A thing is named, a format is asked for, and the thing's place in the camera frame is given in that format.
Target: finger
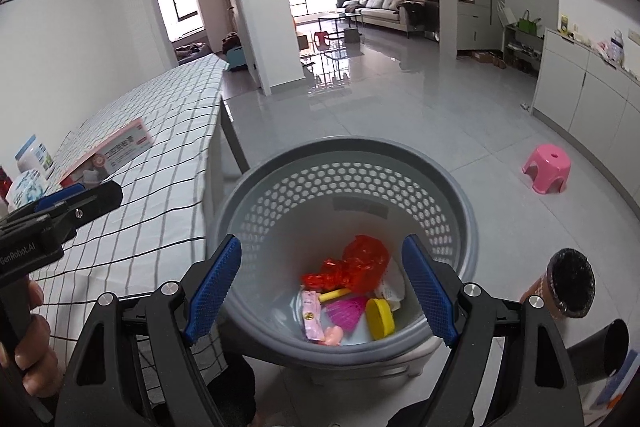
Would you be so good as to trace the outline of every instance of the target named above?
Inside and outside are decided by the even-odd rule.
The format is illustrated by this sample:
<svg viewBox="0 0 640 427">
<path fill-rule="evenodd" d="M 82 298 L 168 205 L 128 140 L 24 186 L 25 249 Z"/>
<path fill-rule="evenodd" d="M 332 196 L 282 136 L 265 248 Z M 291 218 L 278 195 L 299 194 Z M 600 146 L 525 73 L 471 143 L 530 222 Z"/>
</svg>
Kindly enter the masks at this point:
<svg viewBox="0 0 640 427">
<path fill-rule="evenodd" d="M 9 367 L 9 357 L 6 354 L 6 349 L 4 349 L 2 343 L 0 343 L 0 365 L 5 369 Z"/>
<path fill-rule="evenodd" d="M 44 292 L 35 281 L 29 281 L 29 306 L 33 310 L 44 304 Z"/>
<path fill-rule="evenodd" d="M 46 319 L 40 315 L 31 315 L 27 334 L 15 348 L 15 363 L 21 370 L 30 368 L 46 354 L 50 334 L 51 328 Z"/>
<path fill-rule="evenodd" d="M 22 383 L 31 396 L 45 398 L 57 393 L 62 384 L 62 373 L 58 368 L 58 357 L 52 349 L 31 368 Z"/>
</svg>

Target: pink toy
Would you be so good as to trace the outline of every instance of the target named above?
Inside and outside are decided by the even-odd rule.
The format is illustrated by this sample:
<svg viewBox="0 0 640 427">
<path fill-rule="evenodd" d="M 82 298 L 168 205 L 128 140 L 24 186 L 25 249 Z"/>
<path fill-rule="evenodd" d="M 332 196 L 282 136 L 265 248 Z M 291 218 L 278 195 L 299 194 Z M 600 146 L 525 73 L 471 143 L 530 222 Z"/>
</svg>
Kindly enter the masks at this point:
<svg viewBox="0 0 640 427">
<path fill-rule="evenodd" d="M 319 342 L 323 346 L 340 346 L 344 336 L 344 331 L 340 326 L 329 326 L 324 330 L 324 342 Z"/>
<path fill-rule="evenodd" d="M 368 297 L 354 297 L 332 302 L 324 308 L 332 323 L 344 331 L 353 331 L 364 313 L 368 300 Z"/>
<path fill-rule="evenodd" d="M 566 152 L 555 145 L 546 143 L 533 151 L 522 168 L 522 172 L 526 174 L 532 165 L 538 167 L 533 182 L 533 190 L 538 194 L 548 193 L 551 186 L 558 181 L 560 182 L 558 191 L 564 189 L 571 170 L 571 160 Z"/>
<path fill-rule="evenodd" d="M 320 324 L 320 301 L 316 292 L 302 292 L 302 319 L 305 334 L 310 341 L 324 341 L 324 332 Z"/>
</svg>

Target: countertop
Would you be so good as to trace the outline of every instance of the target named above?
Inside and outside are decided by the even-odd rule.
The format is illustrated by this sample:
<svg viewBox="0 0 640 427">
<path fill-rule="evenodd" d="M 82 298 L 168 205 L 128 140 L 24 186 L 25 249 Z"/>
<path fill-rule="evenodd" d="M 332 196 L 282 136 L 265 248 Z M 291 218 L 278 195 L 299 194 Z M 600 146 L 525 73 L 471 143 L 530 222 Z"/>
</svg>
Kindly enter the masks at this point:
<svg viewBox="0 0 640 427">
<path fill-rule="evenodd" d="M 615 65 L 610 60 L 607 60 L 606 58 L 602 57 L 602 55 L 600 55 L 596 50 L 594 50 L 590 46 L 587 46 L 586 44 L 582 44 L 582 42 L 578 42 L 575 39 L 572 39 L 571 37 L 568 37 L 568 36 L 560 33 L 557 30 L 551 30 L 551 29 L 547 28 L 546 31 L 548 31 L 549 33 L 553 33 L 555 35 L 558 35 L 559 37 L 562 37 L 565 41 L 569 41 L 572 44 L 580 46 L 580 47 L 584 48 L 585 50 L 587 50 L 588 52 L 591 52 L 594 55 L 597 55 L 598 57 L 600 57 L 600 59 L 603 62 L 606 62 L 612 68 L 616 68 L 620 73 L 626 74 L 626 76 L 628 76 L 632 81 L 634 81 L 636 84 L 638 84 L 640 86 L 640 79 L 638 79 L 638 77 L 636 77 L 635 74 L 633 74 L 631 71 L 625 70 L 625 68 L 621 68 L 620 66 Z"/>
</svg>

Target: wall switch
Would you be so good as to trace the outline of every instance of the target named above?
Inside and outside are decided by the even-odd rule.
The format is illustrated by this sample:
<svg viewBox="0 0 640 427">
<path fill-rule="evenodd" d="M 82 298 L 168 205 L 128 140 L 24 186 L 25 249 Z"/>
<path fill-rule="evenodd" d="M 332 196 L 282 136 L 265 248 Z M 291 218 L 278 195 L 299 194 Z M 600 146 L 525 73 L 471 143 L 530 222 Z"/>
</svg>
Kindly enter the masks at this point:
<svg viewBox="0 0 640 427">
<path fill-rule="evenodd" d="M 629 30 L 629 39 L 632 42 L 635 42 L 638 46 L 640 46 L 640 34 L 636 33 L 633 30 Z"/>
</svg>

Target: yellow cap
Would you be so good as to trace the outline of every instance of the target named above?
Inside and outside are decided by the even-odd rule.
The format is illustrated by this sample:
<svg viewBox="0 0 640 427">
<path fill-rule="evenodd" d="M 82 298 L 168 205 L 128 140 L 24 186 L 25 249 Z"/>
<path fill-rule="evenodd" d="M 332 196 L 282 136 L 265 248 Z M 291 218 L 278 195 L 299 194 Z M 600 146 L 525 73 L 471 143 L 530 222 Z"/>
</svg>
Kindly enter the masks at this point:
<svg viewBox="0 0 640 427">
<path fill-rule="evenodd" d="M 385 299 L 369 299 L 365 308 L 369 331 L 375 340 L 384 339 L 396 331 L 394 316 Z"/>
</svg>

